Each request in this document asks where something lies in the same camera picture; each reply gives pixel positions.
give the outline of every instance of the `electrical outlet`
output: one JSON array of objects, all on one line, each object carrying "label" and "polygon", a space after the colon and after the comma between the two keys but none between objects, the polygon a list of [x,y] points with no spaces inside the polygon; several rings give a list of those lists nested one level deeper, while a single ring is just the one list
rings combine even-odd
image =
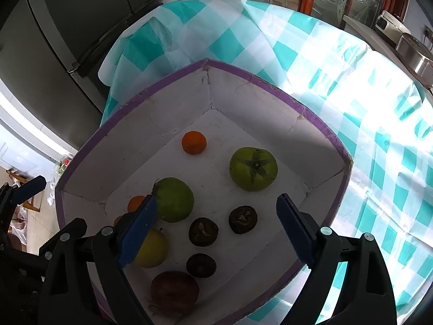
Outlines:
[{"label": "electrical outlet", "polygon": [[433,31],[426,25],[424,26],[424,35],[433,43]]}]

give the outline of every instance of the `silver screw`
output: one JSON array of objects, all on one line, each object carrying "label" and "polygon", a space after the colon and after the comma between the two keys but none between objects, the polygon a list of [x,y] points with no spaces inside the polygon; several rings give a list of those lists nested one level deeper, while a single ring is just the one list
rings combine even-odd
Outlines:
[{"label": "silver screw", "polygon": [[330,236],[330,235],[332,234],[332,230],[331,230],[329,227],[327,227],[327,226],[323,226],[323,227],[320,229],[320,231],[321,231],[321,233],[324,234],[325,236]]},{"label": "silver screw", "polygon": [[368,232],[364,234],[364,238],[370,242],[375,240],[375,237],[371,233],[368,233]]},{"label": "silver screw", "polygon": [[103,236],[109,236],[113,233],[113,228],[111,226],[104,227],[101,231]]},{"label": "silver screw", "polygon": [[64,234],[62,234],[62,235],[60,236],[60,240],[61,240],[62,242],[66,242],[67,240],[69,240],[70,237],[71,237],[71,236],[69,235],[69,233],[64,233]]}]

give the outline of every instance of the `teal and white tablecloth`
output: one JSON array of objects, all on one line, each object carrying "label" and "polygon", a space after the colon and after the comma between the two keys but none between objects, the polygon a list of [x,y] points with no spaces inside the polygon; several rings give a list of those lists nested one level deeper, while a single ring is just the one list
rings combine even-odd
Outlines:
[{"label": "teal and white tablecloth", "polygon": [[[425,90],[363,41],[312,17],[254,1],[179,1],[158,7],[114,44],[99,71],[111,86],[103,120],[207,57],[278,86],[338,134],[354,166],[332,228],[375,236],[402,323],[433,280],[433,109]],[[331,316],[345,270],[340,264],[318,321]],[[279,324],[307,276],[304,268],[239,324]]]}]

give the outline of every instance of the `shiitake mushroom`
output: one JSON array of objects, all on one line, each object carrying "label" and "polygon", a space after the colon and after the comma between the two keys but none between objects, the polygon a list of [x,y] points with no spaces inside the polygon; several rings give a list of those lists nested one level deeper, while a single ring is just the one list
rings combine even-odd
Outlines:
[{"label": "shiitake mushroom", "polygon": [[165,271],[157,275],[150,285],[155,305],[167,312],[188,313],[200,293],[197,282],[182,271]]},{"label": "shiitake mushroom", "polygon": [[207,247],[217,239],[218,226],[207,217],[199,217],[192,222],[188,236],[193,245]]},{"label": "shiitake mushroom", "polygon": [[257,224],[257,213],[254,208],[243,205],[234,209],[229,215],[230,228],[236,234],[251,231]]},{"label": "shiitake mushroom", "polygon": [[194,254],[187,261],[187,271],[194,277],[211,277],[216,270],[217,263],[207,254]]}]

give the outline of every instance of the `white appliance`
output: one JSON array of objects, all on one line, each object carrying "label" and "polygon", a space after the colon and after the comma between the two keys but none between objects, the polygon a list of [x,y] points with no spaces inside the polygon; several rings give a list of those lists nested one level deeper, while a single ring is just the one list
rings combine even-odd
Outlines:
[{"label": "white appliance", "polygon": [[410,30],[403,23],[385,10],[378,18],[375,30],[393,48],[397,46],[403,33],[411,34]]}]

